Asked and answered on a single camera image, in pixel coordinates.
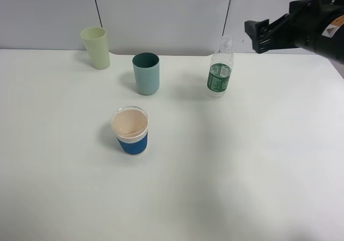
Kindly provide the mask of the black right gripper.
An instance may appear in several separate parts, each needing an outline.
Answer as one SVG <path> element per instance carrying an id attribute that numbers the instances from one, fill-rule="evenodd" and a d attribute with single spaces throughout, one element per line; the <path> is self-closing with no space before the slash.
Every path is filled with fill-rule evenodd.
<path id="1" fill-rule="evenodd" d="M 270 26 L 269 19 L 248 20 L 244 28 L 258 54 L 302 48 L 343 64 L 343 23 L 335 26 L 337 19 L 343 20 L 343 0 L 298 0 Z"/>

